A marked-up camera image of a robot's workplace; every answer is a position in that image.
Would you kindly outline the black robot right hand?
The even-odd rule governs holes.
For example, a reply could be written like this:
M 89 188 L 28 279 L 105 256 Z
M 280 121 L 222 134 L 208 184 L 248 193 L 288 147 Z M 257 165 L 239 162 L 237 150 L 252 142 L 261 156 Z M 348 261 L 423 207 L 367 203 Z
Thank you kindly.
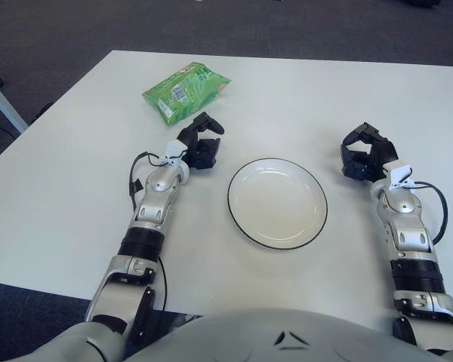
M 348 148 L 356 142 L 370 145 L 370 151 L 354 151 Z M 384 179 L 386 176 L 383 166 L 397 159 L 394 145 L 367 122 L 351 131 L 341 143 L 342 172 L 350 179 L 373 183 Z

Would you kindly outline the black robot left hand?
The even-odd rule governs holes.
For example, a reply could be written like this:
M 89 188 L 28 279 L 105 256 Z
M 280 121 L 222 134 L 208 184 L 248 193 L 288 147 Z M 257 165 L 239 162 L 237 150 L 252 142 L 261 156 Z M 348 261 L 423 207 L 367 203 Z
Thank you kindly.
M 202 112 L 177 137 L 179 141 L 187 146 L 187 150 L 181 159 L 190 168 L 197 170 L 211 169 L 216 163 L 220 138 L 199 139 L 199 134 L 207 130 L 217 135 L 224 134 L 224 128 L 206 112 Z

